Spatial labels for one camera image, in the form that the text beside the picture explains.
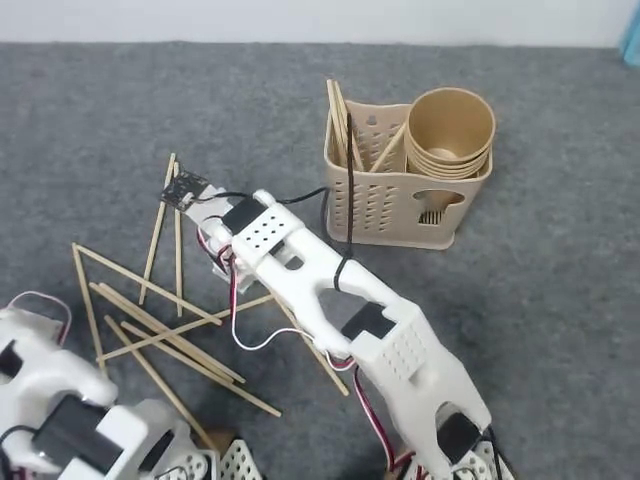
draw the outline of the white robotic arm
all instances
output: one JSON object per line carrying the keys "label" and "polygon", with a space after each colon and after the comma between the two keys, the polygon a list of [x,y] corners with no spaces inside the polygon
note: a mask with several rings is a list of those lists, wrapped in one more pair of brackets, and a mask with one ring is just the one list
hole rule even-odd
{"label": "white robotic arm", "polygon": [[217,480],[218,452],[196,449],[173,410],[114,405],[117,387],[43,335],[47,322],[0,310],[0,447],[11,465],[61,480]]}
{"label": "white robotic arm", "polygon": [[[231,196],[243,198],[232,206]],[[349,260],[339,288],[369,303],[339,331],[325,317],[318,295],[334,288],[342,256],[269,193],[227,193],[183,171],[162,198],[209,236],[209,251],[232,250],[241,289],[260,281],[293,311],[318,350],[355,359],[432,478],[451,478],[460,461],[473,454],[491,415],[462,363],[438,341],[416,304]],[[287,268],[293,257],[303,262],[295,270]],[[214,272],[229,281],[219,261]]]}

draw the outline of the beige utensil holder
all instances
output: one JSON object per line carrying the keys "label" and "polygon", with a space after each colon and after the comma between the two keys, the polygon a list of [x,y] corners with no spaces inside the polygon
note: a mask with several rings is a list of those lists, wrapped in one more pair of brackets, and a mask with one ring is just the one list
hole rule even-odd
{"label": "beige utensil holder", "polygon": [[[368,170],[376,163],[394,133],[405,122],[409,105],[365,105],[346,102],[352,114],[356,141]],[[347,169],[339,166],[331,115],[327,121],[325,161],[330,195],[327,230],[331,238],[346,241],[348,221]],[[384,165],[375,173],[354,172],[353,241],[372,245],[444,250],[491,175],[493,155],[474,177],[433,179],[406,172],[404,142],[396,142]]]}

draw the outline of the paper cup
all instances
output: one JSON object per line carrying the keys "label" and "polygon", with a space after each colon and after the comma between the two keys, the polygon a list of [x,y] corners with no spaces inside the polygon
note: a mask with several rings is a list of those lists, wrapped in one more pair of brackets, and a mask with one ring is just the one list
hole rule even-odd
{"label": "paper cup", "polygon": [[495,116],[487,102],[468,90],[445,87],[413,103],[405,145],[413,145],[414,156],[423,161],[464,165],[488,151],[495,130]]}
{"label": "paper cup", "polygon": [[414,173],[422,173],[434,178],[461,179],[467,178],[480,170],[489,157],[489,150],[480,154],[471,162],[463,165],[447,165],[430,162],[421,158],[413,150],[413,146],[406,148],[407,162]]}

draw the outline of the bamboo skewer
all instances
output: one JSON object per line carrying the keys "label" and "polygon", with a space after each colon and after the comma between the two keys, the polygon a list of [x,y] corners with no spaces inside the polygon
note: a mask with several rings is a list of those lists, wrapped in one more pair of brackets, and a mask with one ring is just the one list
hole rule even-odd
{"label": "bamboo skewer", "polygon": [[338,146],[338,156],[340,157],[340,166],[347,166],[347,148],[342,136],[342,121],[340,120],[340,111],[338,110],[338,100],[336,99],[335,90],[333,88],[333,80],[327,80],[327,94],[329,95],[329,111],[331,112],[331,122],[333,123],[333,131]]}
{"label": "bamboo skewer", "polygon": [[[236,312],[248,310],[249,308],[253,308],[257,305],[266,303],[269,300],[273,300],[273,295],[271,294],[265,295],[264,297],[260,297],[256,300],[252,300],[250,302],[239,305],[238,308],[236,309]],[[218,318],[224,318],[229,316],[229,313],[231,312],[229,311],[229,309],[227,309],[227,310],[223,310],[221,312],[216,313],[215,316]],[[135,342],[130,347],[118,348],[112,352],[106,353],[105,355],[103,355],[102,358],[104,360],[110,360],[112,358],[119,357],[120,355],[124,355],[125,353],[132,352],[133,350],[138,350],[139,348],[146,347],[147,345],[153,345],[155,343],[161,342],[162,340],[175,337],[176,335],[180,335],[182,333],[188,332],[189,330],[192,330],[194,328],[198,328],[207,324],[209,324],[209,321],[207,319],[203,318],[201,320],[196,320],[195,322],[187,323],[186,325],[182,325],[181,327],[174,328],[173,330],[167,330],[166,332],[161,333],[160,335],[149,337],[149,339],[147,340],[141,340],[139,342]]]}
{"label": "bamboo skewer", "polygon": [[[161,333],[167,329],[167,327],[155,317],[150,315],[149,313],[142,310],[140,307],[135,305],[133,302],[130,302],[125,297],[120,295],[116,290],[111,288],[109,285],[101,283],[100,285],[96,285],[92,283],[89,285],[92,290],[96,293],[102,295],[105,299],[111,302],[113,305],[118,307],[124,313],[128,314],[132,318],[136,319],[142,325],[147,327],[149,330],[154,331],[156,333]],[[211,370],[216,375],[219,375],[230,382],[236,380],[240,383],[245,383],[245,379],[231,370],[229,367],[217,361],[215,358],[211,357],[209,354],[196,347],[194,344],[189,342],[188,340],[182,337],[173,337],[167,339],[168,342],[172,343],[174,346],[182,350],[184,353],[189,355],[191,358],[196,360],[198,363],[206,367],[208,370]]]}
{"label": "bamboo skewer", "polygon": [[[296,317],[293,315],[293,313],[291,313],[291,311],[282,303],[282,301],[278,297],[274,296],[274,300],[280,306],[293,327],[301,330],[300,324],[298,323],[298,320],[296,320]],[[340,393],[342,393],[342,395],[344,395],[345,397],[349,396],[349,389],[340,379],[340,377],[338,377],[338,374],[331,368],[331,366],[329,366],[329,364],[327,363],[327,359],[322,356],[322,354],[316,349],[316,347],[313,346],[311,340],[309,340],[305,335],[300,336],[302,337],[302,340],[304,340],[304,343],[307,344],[307,347],[309,347],[309,350],[311,350],[311,353],[313,353],[313,355],[316,357],[318,363],[322,365],[322,368],[324,368],[324,370],[327,372],[327,375],[329,375],[331,380],[333,380],[333,383],[336,384],[336,387],[338,387]]]}
{"label": "bamboo skewer", "polygon": [[[133,325],[131,325],[131,324],[127,323],[127,322],[123,322],[122,323],[122,327],[124,329],[130,331],[131,333],[133,333],[137,337],[140,337],[140,338],[143,338],[143,339],[147,339],[147,340],[151,338],[148,334],[144,333],[142,330],[134,327]],[[223,386],[224,388],[230,390],[231,392],[235,393],[236,395],[239,395],[240,397],[244,398],[245,400],[247,400],[248,402],[252,403],[256,407],[264,410],[265,412],[270,413],[271,415],[273,415],[275,417],[281,417],[282,416],[282,412],[280,410],[277,410],[276,408],[272,407],[268,403],[260,400],[259,398],[255,397],[254,395],[251,395],[250,393],[248,393],[245,390],[241,389],[237,385],[234,385],[231,382],[225,380],[224,378],[219,377],[215,373],[210,372],[206,368],[203,368],[200,364],[194,362],[193,360],[191,360],[186,355],[183,355],[182,353],[176,351],[175,349],[169,347],[168,345],[166,345],[164,343],[154,343],[153,345],[155,347],[159,348],[160,350],[162,350],[163,352],[165,352],[166,354],[172,356],[176,360],[184,363],[188,367],[190,367],[193,370],[197,371],[198,373],[200,373],[200,374],[204,375],[205,377],[213,380],[214,382],[220,384],[221,386]]]}
{"label": "bamboo skewer", "polygon": [[406,125],[407,125],[406,123],[403,123],[402,126],[395,133],[393,138],[391,140],[389,140],[389,143],[387,143],[387,146],[384,148],[384,150],[382,151],[380,156],[378,156],[378,160],[376,160],[376,163],[373,164],[373,167],[371,167],[371,170],[369,170],[369,172],[375,173],[382,166],[382,164],[384,163],[384,161],[387,158],[387,155],[389,155],[391,150],[396,148],[396,145],[398,145],[398,142],[400,142],[402,140]]}
{"label": "bamboo skewer", "polygon": [[98,366],[102,371],[102,374],[107,377],[107,366],[103,358],[102,342],[100,342],[100,332],[98,331],[98,324],[96,322],[96,315],[93,310],[93,304],[91,303],[91,295],[87,288],[87,277],[84,274],[84,268],[82,266],[82,259],[80,253],[75,244],[71,245],[71,251],[73,253],[73,262],[76,265],[76,272],[78,273],[78,282],[80,283],[80,291],[82,292],[82,299],[84,300],[84,307],[87,310],[87,320],[89,320],[89,330],[91,331],[91,338],[93,339],[93,347],[96,350],[96,357]]}
{"label": "bamboo skewer", "polygon": [[204,310],[202,310],[201,308],[198,308],[195,305],[192,305],[186,300],[183,300],[182,298],[178,298],[173,293],[168,292],[164,288],[157,286],[155,283],[151,283],[149,280],[145,280],[141,276],[136,275],[135,273],[127,270],[121,265],[118,265],[117,263],[109,260],[108,258],[105,258],[102,255],[92,250],[89,250],[87,247],[83,247],[82,245],[78,245],[75,243],[73,245],[75,246],[75,248],[78,249],[79,252],[83,253],[87,257],[92,258],[96,262],[101,263],[105,267],[108,267],[111,270],[118,272],[120,275],[123,275],[129,278],[130,280],[133,280],[134,282],[137,282],[141,285],[145,285],[149,290],[153,290],[154,292],[158,293],[159,295],[162,295],[166,299],[171,300],[174,303],[179,303],[187,310],[195,313],[196,315],[200,315],[202,319],[206,320],[208,323],[215,323],[216,325],[222,325],[222,321],[219,318],[217,318],[215,315],[211,315],[205,312]]}
{"label": "bamboo skewer", "polygon": [[[171,176],[174,172],[174,162],[176,161],[176,154],[172,153],[169,157],[169,166],[167,167],[167,174],[164,177],[164,188],[167,188],[171,181]],[[147,255],[147,263],[144,266],[144,279],[149,280],[151,278],[151,269],[153,268],[153,261],[156,257],[156,250],[158,248],[158,239],[160,238],[160,230],[162,229],[162,221],[164,220],[164,212],[167,208],[167,204],[160,202],[158,207],[158,214],[156,215],[156,224],[153,227],[153,234],[151,235],[151,245],[149,245],[149,254]],[[142,284],[140,287],[140,299],[138,303],[144,305],[144,298],[147,294],[147,287]]]}
{"label": "bamboo skewer", "polygon": [[[180,165],[178,162],[173,164],[173,178],[180,173]],[[176,234],[176,295],[182,298],[182,217],[177,208],[173,209],[173,225]],[[178,317],[182,317],[182,305],[176,304],[178,309]]]}
{"label": "bamboo skewer", "polygon": [[[342,97],[342,91],[340,90],[340,85],[338,85],[338,82],[336,82],[335,80],[332,80],[333,83],[333,88],[335,91],[335,98],[336,98],[336,103],[338,105],[338,111],[340,113],[340,120],[341,120],[341,127],[340,130],[342,132],[342,138],[343,138],[343,142],[344,142],[344,151],[345,151],[345,158],[346,158],[346,152],[347,152],[347,148],[348,148],[348,137],[347,137],[347,114],[349,113],[349,109],[347,108],[347,104],[344,101],[344,98]],[[359,170],[361,172],[365,171],[364,165],[362,163],[362,158],[360,157],[360,150],[358,149],[358,142],[356,142],[356,135],[355,135],[355,131],[351,132],[351,141],[353,142],[353,168],[354,170]]]}
{"label": "bamboo skewer", "polygon": [[[107,324],[111,327],[113,332],[122,341],[122,343],[124,343],[125,345],[131,344],[131,340],[129,340],[129,337],[127,337],[127,335],[122,331],[122,329],[116,324],[113,318],[111,318],[109,315],[106,315],[104,319],[107,322]],[[171,390],[169,385],[167,385],[167,383],[162,379],[162,377],[158,374],[158,372],[151,366],[151,364],[147,361],[147,359],[144,358],[140,352],[132,352],[132,353],[133,353],[133,356],[138,361],[138,363],[142,365],[142,368],[144,368],[147,371],[151,379],[156,383],[156,385],[158,385],[160,390],[162,390],[163,393],[169,398],[169,400],[171,401],[173,406],[176,408],[176,410],[178,410],[178,412],[180,412],[182,416],[185,418],[187,423],[191,425],[191,428],[193,429],[193,431],[196,432],[196,434],[200,437],[200,439],[207,446],[207,448],[211,450],[216,450],[216,446],[211,441],[211,439],[209,438],[209,435],[207,435],[207,432],[204,430],[204,428],[202,428],[202,425],[200,425],[198,421],[194,418],[194,416],[191,415],[191,412],[187,410],[187,407],[185,407],[184,404],[180,401],[180,399],[176,396],[176,394],[173,393],[173,390]]]}

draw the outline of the black wire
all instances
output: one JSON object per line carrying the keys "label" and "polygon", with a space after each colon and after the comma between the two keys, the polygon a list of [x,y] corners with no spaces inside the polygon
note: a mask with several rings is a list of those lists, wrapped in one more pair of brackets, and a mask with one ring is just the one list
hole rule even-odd
{"label": "black wire", "polygon": [[351,114],[347,114],[347,138],[349,143],[347,146],[347,176],[349,178],[349,209],[348,209],[348,221],[347,221],[347,248],[342,256],[340,265],[336,269],[336,273],[333,276],[333,288],[340,292],[340,275],[346,265],[347,261],[353,257],[353,202],[355,195],[355,179],[353,177],[353,124]]}
{"label": "black wire", "polygon": [[313,198],[316,195],[320,195],[322,192],[326,192],[327,190],[329,190],[327,187],[320,187],[320,188],[316,188],[312,192],[305,193],[304,195],[300,195],[299,197],[287,198],[284,200],[276,200],[276,201],[278,203],[281,203],[282,205],[291,205],[292,203],[303,202],[305,200]]}
{"label": "black wire", "polygon": [[184,473],[185,480],[187,480],[189,478],[189,472],[187,472],[187,469],[184,468],[181,465],[178,465],[177,467],[170,468],[166,472],[162,472],[160,475],[156,475],[153,478],[154,478],[154,480],[162,480],[162,478],[164,478],[165,475],[169,475],[169,474],[175,472],[176,470],[180,470],[181,473]]}
{"label": "black wire", "polygon": [[9,457],[2,448],[2,444],[10,435],[16,432],[28,432],[31,434],[35,434],[38,430],[33,427],[29,427],[27,425],[16,425],[14,427],[9,428],[6,432],[0,435],[0,466],[2,467],[2,475],[5,479],[11,480],[11,462],[9,461]]}
{"label": "black wire", "polygon": [[327,208],[329,205],[329,196],[331,195],[331,189],[327,188],[322,196],[322,205],[320,206],[320,229],[322,231],[322,237],[328,245],[333,246],[329,231],[327,230]]}
{"label": "black wire", "polygon": [[489,431],[489,439],[491,440],[491,447],[493,449],[493,462],[496,464],[496,475],[498,480],[502,480],[502,467],[500,466],[500,456],[498,455],[498,441],[496,440],[496,434],[493,431],[493,427],[489,425],[487,428]]}
{"label": "black wire", "polygon": [[210,197],[206,197],[206,198],[194,198],[193,199],[193,203],[206,203],[206,202],[210,202],[211,200],[215,199],[215,198],[228,198],[228,197],[241,197],[241,198],[248,198],[251,195],[249,195],[248,193],[244,193],[244,192],[220,192],[220,193],[216,193],[215,195],[211,195]]}

